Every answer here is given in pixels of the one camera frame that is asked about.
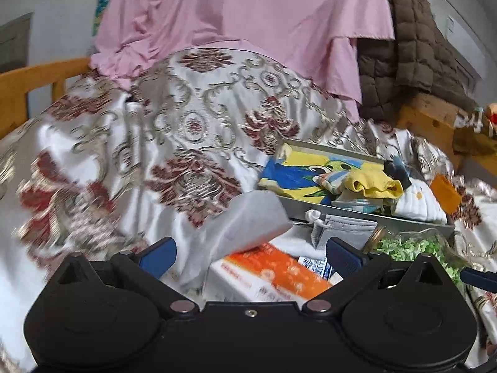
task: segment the orange tissue package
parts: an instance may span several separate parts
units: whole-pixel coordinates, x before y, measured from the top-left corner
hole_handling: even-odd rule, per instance
[[[212,301],[308,300],[331,288],[326,280],[270,244],[226,256],[211,264],[204,297]]]

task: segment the pink sheet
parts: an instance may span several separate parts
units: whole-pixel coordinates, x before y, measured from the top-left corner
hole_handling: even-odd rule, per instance
[[[91,66],[129,89],[171,53],[235,41],[360,102],[355,38],[394,38],[387,0],[110,0]]]

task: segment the floral bedspread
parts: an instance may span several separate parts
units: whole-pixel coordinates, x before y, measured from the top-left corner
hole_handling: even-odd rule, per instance
[[[312,80],[230,49],[177,52],[131,93],[88,73],[0,140],[4,367],[34,367],[24,317],[70,252],[103,260],[172,236],[178,255],[170,276],[188,286],[197,276],[185,266],[199,237],[217,234],[216,216],[256,188],[282,138],[400,155],[426,179],[452,172],[426,140],[386,125],[351,125],[341,103]]]

